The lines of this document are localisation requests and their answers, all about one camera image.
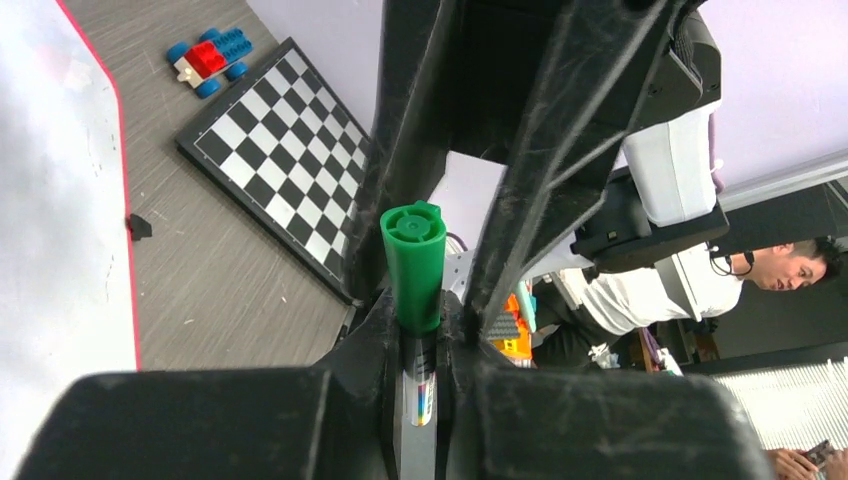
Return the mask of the green capped marker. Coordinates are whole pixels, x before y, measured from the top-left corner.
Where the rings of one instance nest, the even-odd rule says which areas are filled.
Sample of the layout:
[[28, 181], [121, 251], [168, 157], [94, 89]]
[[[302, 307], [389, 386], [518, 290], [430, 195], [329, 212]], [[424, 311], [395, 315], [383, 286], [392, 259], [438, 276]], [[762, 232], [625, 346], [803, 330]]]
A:
[[399, 477], [434, 479], [436, 440], [431, 421], [447, 230], [440, 208], [425, 201], [388, 210], [380, 228], [403, 367]]

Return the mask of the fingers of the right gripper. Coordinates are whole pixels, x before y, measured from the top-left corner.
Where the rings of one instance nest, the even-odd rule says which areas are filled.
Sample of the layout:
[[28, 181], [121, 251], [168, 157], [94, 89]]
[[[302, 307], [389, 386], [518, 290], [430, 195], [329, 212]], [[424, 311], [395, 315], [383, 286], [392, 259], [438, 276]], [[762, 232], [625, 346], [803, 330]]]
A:
[[387, 1], [376, 114], [344, 288], [387, 262], [379, 219], [422, 200], [458, 152], [505, 166], [465, 296], [468, 335], [601, 205], [615, 150], [692, 1]]

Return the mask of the pink-framed whiteboard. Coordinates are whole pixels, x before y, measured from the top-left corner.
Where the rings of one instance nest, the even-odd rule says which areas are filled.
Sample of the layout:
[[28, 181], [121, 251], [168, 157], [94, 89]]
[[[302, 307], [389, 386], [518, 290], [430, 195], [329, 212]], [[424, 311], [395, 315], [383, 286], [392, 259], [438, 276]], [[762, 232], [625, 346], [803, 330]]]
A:
[[60, 1], [1, 5], [1, 475], [80, 377], [137, 367], [113, 80]]

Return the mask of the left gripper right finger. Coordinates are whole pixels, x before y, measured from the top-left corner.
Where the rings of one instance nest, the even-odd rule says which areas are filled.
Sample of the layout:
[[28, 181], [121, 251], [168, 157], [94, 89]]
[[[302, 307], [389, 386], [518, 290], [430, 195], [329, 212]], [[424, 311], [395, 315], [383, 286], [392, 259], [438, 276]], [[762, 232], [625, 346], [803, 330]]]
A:
[[702, 376], [522, 369], [443, 296], [447, 479], [770, 479], [741, 405]]

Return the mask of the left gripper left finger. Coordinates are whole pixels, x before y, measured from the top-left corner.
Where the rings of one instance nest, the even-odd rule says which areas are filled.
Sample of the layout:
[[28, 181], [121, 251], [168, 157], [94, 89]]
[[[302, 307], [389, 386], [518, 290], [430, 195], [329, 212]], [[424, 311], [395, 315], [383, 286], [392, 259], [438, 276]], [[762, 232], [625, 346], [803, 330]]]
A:
[[394, 300], [308, 367], [83, 377], [21, 479], [394, 479]]

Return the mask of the green marker cap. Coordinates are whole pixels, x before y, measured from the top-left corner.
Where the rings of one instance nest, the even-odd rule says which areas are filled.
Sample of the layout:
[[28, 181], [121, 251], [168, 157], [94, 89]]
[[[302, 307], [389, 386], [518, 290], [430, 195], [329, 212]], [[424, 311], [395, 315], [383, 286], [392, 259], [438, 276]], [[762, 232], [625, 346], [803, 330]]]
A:
[[425, 201], [399, 206], [380, 218], [390, 287], [400, 326], [422, 337], [441, 321], [447, 228], [441, 209]]

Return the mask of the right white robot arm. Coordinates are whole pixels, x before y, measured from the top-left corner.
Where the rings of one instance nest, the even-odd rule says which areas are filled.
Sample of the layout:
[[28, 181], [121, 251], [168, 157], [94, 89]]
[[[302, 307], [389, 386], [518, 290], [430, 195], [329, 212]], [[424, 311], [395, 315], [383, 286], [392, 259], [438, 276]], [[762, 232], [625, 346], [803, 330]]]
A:
[[707, 125], [721, 60], [695, 1], [387, 1], [377, 110], [354, 198], [342, 289], [364, 301], [387, 271], [379, 220], [424, 200], [455, 151], [505, 166], [466, 290], [466, 328], [493, 323], [517, 281], [618, 248], [566, 251], [624, 156], [649, 220], [716, 203]]

